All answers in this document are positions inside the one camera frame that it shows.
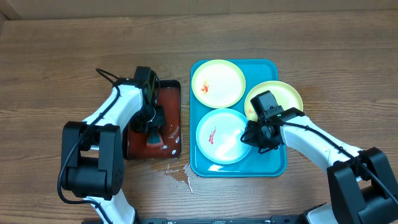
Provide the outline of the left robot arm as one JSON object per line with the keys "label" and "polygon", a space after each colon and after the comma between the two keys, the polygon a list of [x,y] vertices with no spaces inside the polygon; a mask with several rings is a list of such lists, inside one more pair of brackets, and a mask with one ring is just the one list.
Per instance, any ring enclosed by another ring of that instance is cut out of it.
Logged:
{"label": "left robot arm", "polygon": [[161,146],[164,112],[155,105],[160,80],[118,78],[109,98],[81,122],[63,127],[57,193],[72,205],[90,204],[102,223],[135,223],[136,210],[123,190],[123,131],[147,135],[148,146]]}

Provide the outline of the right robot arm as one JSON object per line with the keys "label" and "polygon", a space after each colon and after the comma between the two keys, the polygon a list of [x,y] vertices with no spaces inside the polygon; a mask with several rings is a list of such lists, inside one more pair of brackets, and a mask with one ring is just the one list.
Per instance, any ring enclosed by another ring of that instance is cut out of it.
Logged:
{"label": "right robot arm", "polygon": [[386,155],[362,150],[328,134],[291,108],[249,121],[241,142],[264,154],[286,145],[327,174],[330,204],[305,214],[306,223],[392,223],[397,220],[397,180]]}

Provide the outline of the yellow-green plate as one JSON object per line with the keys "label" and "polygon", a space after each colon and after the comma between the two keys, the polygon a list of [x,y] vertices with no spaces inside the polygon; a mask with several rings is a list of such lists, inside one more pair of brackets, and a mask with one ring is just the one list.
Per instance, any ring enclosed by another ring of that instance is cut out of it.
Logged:
{"label": "yellow-green plate", "polygon": [[303,101],[298,91],[287,83],[281,81],[266,81],[252,88],[244,101],[244,112],[248,120],[257,121],[257,114],[252,107],[250,100],[260,93],[270,91],[278,105],[283,109],[297,108],[303,111]]}
{"label": "yellow-green plate", "polygon": [[194,96],[210,108],[228,108],[244,95],[246,79],[243,71],[228,60],[209,60],[193,73],[191,88]]}

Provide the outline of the dark teal sponge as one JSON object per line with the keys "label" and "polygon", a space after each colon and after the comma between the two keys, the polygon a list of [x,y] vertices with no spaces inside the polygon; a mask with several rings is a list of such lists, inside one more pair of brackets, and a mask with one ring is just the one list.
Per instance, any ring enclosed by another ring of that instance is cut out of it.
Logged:
{"label": "dark teal sponge", "polygon": [[164,142],[163,142],[163,139],[162,139],[159,129],[150,130],[148,132],[146,146],[147,147],[160,147],[163,145],[164,145]]}

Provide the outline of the light blue plate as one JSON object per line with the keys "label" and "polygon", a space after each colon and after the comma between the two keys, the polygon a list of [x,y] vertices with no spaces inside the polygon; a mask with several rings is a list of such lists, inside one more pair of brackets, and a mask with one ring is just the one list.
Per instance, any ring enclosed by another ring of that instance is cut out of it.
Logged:
{"label": "light blue plate", "polygon": [[195,139],[200,152],[217,164],[234,164],[244,159],[251,146],[241,142],[248,119],[229,108],[215,109],[200,120]]}

